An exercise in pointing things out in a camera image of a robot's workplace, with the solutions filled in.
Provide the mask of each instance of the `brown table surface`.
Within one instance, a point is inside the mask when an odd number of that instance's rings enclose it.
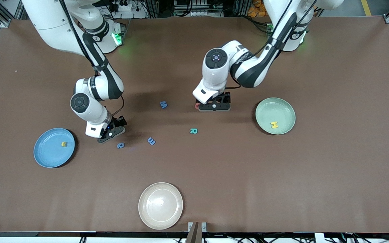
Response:
[[[191,94],[205,53],[233,39],[256,51],[262,33],[245,19],[133,20],[107,54],[125,84],[127,132],[98,144],[69,105],[76,80],[93,75],[87,60],[13,21],[0,31],[0,231],[152,231],[137,203],[168,182],[184,211],[167,231],[200,221],[210,231],[388,232],[389,25],[314,18],[309,28],[260,86],[232,91],[230,112],[205,113]],[[268,97],[294,107],[289,133],[257,127],[253,112]],[[55,127],[76,134],[78,151],[46,169],[32,151]]]

